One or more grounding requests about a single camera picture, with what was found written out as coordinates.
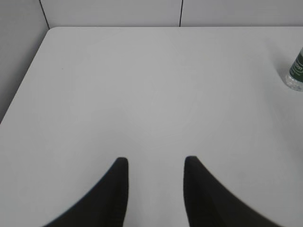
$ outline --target gray wall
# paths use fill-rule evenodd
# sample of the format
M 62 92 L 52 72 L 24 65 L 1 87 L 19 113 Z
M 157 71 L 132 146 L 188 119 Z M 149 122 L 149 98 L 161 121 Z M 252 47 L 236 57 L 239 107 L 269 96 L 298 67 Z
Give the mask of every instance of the gray wall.
M 303 0 L 184 0 L 181 26 L 302 26 Z
M 179 26 L 182 0 L 41 0 L 56 26 Z
M 0 0 L 0 122 L 47 30 L 39 0 Z

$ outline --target plastic bottle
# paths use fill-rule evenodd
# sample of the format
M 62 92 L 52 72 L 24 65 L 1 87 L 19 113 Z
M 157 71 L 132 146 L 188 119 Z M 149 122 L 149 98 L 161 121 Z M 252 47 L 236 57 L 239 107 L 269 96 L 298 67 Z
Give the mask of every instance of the plastic bottle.
M 286 75 L 286 84 L 293 90 L 303 91 L 303 48 Z

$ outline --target white table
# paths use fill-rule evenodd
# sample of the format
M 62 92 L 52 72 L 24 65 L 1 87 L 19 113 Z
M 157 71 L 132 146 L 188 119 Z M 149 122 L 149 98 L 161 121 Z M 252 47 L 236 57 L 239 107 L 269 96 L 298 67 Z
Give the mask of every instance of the white table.
M 280 78 L 302 40 L 302 27 L 51 29 L 0 125 L 0 226 L 53 220 L 118 156 L 125 227 L 188 226 L 188 155 L 303 226 L 303 93 Z

